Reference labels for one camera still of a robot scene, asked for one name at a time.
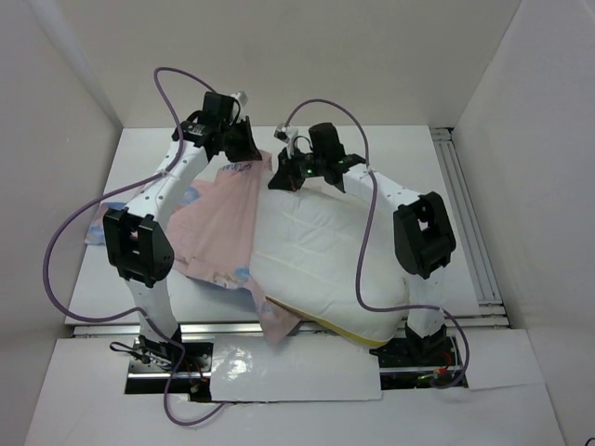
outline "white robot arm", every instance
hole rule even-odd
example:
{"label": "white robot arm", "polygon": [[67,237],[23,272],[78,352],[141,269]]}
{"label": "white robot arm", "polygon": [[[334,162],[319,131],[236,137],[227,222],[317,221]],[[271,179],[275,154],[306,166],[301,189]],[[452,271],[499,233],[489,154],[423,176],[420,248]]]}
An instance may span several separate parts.
{"label": "white robot arm", "polygon": [[[143,187],[123,210],[109,210],[103,218],[108,258],[125,279],[135,305],[145,309],[164,335],[179,342],[181,333],[165,279],[174,263],[165,228],[184,192],[213,156],[225,151],[233,163],[261,159],[249,118],[242,115],[246,102],[244,93],[206,93],[203,109],[182,123],[183,150],[173,168],[165,170],[178,154],[177,134],[157,168],[164,175]],[[177,353],[144,318],[139,340],[155,355],[172,359]]]}
{"label": "white robot arm", "polygon": [[[280,125],[275,136],[287,143],[279,155],[279,170],[270,189],[298,190],[308,177],[324,177],[339,190],[372,202],[374,184],[365,159],[347,155],[330,123],[310,128],[311,153],[302,153],[295,141],[298,132]],[[443,199],[436,192],[421,195],[373,170],[377,181],[376,209],[393,217],[395,254],[410,275],[409,303],[441,307],[444,268],[456,248]],[[423,355],[445,337],[444,315],[431,309],[412,309],[407,338]]]}

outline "gray wall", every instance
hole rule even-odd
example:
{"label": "gray wall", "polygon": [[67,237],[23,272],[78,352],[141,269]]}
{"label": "gray wall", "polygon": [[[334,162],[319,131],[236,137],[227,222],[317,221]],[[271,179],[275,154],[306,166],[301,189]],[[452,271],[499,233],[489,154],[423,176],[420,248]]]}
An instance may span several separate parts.
{"label": "gray wall", "polygon": [[[63,317],[41,281],[58,224],[101,189],[116,128],[22,0],[0,2],[0,442],[24,442]],[[59,245],[52,277],[67,303],[90,216]]]}
{"label": "gray wall", "polygon": [[523,0],[456,148],[509,314],[529,329],[569,445],[595,436],[594,126],[593,10]]}
{"label": "gray wall", "polygon": [[[257,125],[332,98],[365,124],[454,125],[520,0],[55,0],[126,127],[171,126],[152,69],[245,90]],[[164,75],[180,113],[203,89]],[[311,107],[296,124],[333,119]]]}

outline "white pillow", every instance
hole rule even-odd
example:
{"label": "white pillow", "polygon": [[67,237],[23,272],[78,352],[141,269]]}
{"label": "white pillow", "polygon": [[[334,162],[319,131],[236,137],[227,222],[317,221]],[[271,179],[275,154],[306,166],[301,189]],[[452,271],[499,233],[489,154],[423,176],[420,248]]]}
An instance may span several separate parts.
{"label": "white pillow", "polygon": [[[269,178],[258,196],[252,277],[269,300],[356,342],[386,344],[403,312],[370,312],[355,296],[367,209],[316,190],[268,190]],[[377,213],[364,260],[364,302],[407,303],[405,277],[394,254],[392,218]]]}

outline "white paper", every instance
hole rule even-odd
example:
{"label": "white paper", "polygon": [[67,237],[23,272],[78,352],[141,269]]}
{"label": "white paper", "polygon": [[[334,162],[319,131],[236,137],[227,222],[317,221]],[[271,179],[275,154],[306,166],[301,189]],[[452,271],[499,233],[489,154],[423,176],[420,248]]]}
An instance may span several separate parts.
{"label": "white paper", "polygon": [[217,336],[215,401],[380,400],[377,358],[339,336],[290,336],[272,347],[256,336]]}
{"label": "white paper", "polygon": [[[541,370],[525,330],[467,330],[470,361],[467,382],[471,389],[542,384]],[[462,361],[465,346],[456,334]]]}

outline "yellow fabric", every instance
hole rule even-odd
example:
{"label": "yellow fabric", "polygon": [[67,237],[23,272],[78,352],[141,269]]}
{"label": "yellow fabric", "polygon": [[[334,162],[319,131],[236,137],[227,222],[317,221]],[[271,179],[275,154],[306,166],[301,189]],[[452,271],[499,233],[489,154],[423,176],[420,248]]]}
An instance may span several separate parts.
{"label": "yellow fabric", "polygon": [[351,340],[353,342],[357,342],[358,344],[363,344],[363,345],[365,345],[367,347],[378,348],[378,347],[384,346],[386,343],[388,343],[390,341],[390,339],[387,339],[386,341],[375,341],[375,340],[372,340],[372,339],[366,339],[366,338],[361,337],[361,336],[359,336],[359,335],[357,335],[355,333],[348,332],[347,330],[345,330],[345,329],[343,329],[341,327],[337,327],[336,325],[334,325],[333,323],[331,323],[329,321],[325,321],[324,319],[317,318],[315,316],[312,316],[311,314],[306,314],[303,311],[299,311],[298,309],[291,308],[291,307],[289,307],[286,304],[282,304],[281,302],[276,301],[272,297],[268,297],[267,296],[267,299],[269,299],[271,302],[274,302],[275,304],[277,304],[280,307],[283,307],[283,308],[286,308],[286,309],[288,309],[290,311],[293,311],[294,313],[298,314],[302,318],[305,318],[305,319],[307,319],[309,321],[318,322],[323,327],[326,327],[329,330],[334,331],[338,335],[347,337],[349,340]]}

